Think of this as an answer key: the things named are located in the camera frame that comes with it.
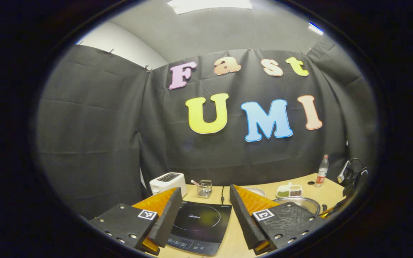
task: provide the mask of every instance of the pink letter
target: pink letter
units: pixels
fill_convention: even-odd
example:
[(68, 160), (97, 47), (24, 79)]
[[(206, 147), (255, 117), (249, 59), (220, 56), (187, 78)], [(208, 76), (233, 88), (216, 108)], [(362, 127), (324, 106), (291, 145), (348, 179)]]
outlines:
[(196, 68), (197, 64), (195, 62), (189, 62), (186, 64), (178, 65), (172, 67), (170, 70), (172, 70), (173, 75), (172, 75), (172, 84), (168, 87), (169, 90), (177, 89), (186, 86), (187, 82), (182, 79), (182, 77), (185, 77), (186, 79), (190, 78), (190, 68)]

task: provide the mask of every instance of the black glass cooktop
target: black glass cooktop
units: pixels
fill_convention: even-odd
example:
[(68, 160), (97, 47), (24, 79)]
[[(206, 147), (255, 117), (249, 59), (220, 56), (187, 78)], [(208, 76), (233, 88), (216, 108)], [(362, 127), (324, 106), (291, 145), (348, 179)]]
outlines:
[(192, 253), (214, 255), (227, 229), (231, 205), (182, 201), (167, 244)]

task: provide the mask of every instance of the orange letter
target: orange letter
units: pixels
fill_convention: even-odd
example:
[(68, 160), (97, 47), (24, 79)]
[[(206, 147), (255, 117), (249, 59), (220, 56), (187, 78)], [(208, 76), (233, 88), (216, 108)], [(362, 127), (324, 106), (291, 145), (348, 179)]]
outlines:
[(214, 62), (216, 66), (214, 68), (214, 73), (216, 75), (225, 75), (228, 72), (237, 72), (241, 69), (241, 65), (237, 64), (237, 61), (234, 57), (223, 57), (216, 62)]
[(264, 72), (271, 76), (282, 76), (283, 70), (278, 67), (278, 63), (272, 59), (262, 59), (262, 66), (264, 66)]
[(313, 104), (314, 99), (311, 95), (304, 95), (297, 98), (297, 101), (304, 106), (305, 116), (307, 116), (305, 128), (309, 130), (315, 130), (323, 126), (323, 122), (318, 119), (318, 114)]

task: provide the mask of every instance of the ceiling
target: ceiling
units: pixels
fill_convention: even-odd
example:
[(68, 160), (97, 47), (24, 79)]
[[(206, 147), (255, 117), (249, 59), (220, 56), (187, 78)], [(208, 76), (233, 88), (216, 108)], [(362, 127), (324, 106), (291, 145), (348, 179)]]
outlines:
[(320, 35), (309, 20), (272, 0), (251, 0), (252, 10), (213, 8), (177, 15), (167, 0), (147, 0), (115, 16), (168, 62), (228, 49), (308, 52)]

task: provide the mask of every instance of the black curtain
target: black curtain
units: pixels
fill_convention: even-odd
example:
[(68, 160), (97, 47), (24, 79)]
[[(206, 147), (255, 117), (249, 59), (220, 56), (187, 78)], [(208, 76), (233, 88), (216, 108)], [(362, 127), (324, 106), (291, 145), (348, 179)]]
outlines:
[[(238, 72), (216, 75), (213, 63), (234, 57), (242, 66)], [(285, 60), (304, 62), (308, 77), (297, 75)], [(274, 59), (283, 69), (281, 77), (267, 75), (262, 59)], [(187, 86), (169, 90), (169, 68), (196, 62)], [(197, 134), (189, 127), (190, 98), (204, 97), (205, 122), (216, 119), (211, 95), (227, 93), (228, 122), (214, 134)], [(305, 111), (297, 98), (312, 95), (323, 127), (305, 128)], [(256, 101), (269, 112), (273, 100), (288, 102), (291, 137), (246, 142), (246, 113), (241, 104)], [(316, 173), (323, 154), (329, 154), (330, 173), (335, 179), (346, 158), (346, 129), (336, 95), (323, 72), (302, 53), (263, 49), (220, 51), (180, 60), (151, 72), (146, 82), (141, 112), (140, 144), (142, 171), (150, 180), (168, 171), (185, 174), (186, 180), (210, 179), (214, 185), (251, 185), (288, 180)]]
[(74, 46), (45, 86), (40, 162), (60, 197), (87, 219), (143, 198), (137, 134), (145, 79), (124, 58)]
[[(234, 57), (238, 72), (216, 75), (213, 63)], [(295, 57), (309, 71), (297, 75), (285, 60)], [(274, 59), (281, 77), (267, 75), (262, 59)], [(195, 61), (187, 85), (169, 90), (171, 67)], [(204, 97), (205, 122), (216, 119), (211, 95), (227, 93), (228, 122), (214, 134), (190, 129), (185, 102)], [(297, 98), (312, 95), (323, 127), (307, 130)], [(256, 101), (269, 112), (283, 99), (293, 135), (246, 142), (241, 104)], [(237, 49), (204, 54), (150, 73), (124, 59), (75, 46), (59, 62), (45, 87), (38, 113), (38, 149), (54, 189), (70, 207), (95, 217), (123, 202), (146, 197), (149, 181), (174, 171), (186, 180), (210, 179), (216, 186), (252, 185), (316, 173), (329, 154), (328, 178), (346, 158), (374, 162), (378, 125), (370, 85), (347, 54), (326, 36), (308, 54)]]

